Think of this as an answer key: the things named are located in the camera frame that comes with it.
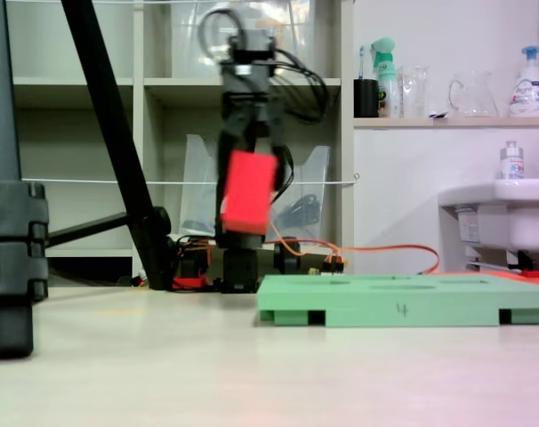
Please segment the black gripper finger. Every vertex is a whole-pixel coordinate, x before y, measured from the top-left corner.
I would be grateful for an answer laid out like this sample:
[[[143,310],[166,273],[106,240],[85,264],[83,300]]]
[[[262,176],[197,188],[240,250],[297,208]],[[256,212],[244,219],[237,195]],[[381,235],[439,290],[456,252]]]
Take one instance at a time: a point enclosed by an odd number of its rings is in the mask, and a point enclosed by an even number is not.
[[[267,123],[270,150],[277,160],[274,177],[275,195],[272,200],[279,200],[293,182],[293,157],[290,149],[285,145],[285,130],[282,120],[269,120]]]
[[[230,122],[226,122],[221,130],[218,142],[215,231],[223,232],[221,225],[221,204],[228,176],[230,153],[233,149],[242,149],[246,152],[254,151],[253,126],[249,123],[245,125],[232,125]]]

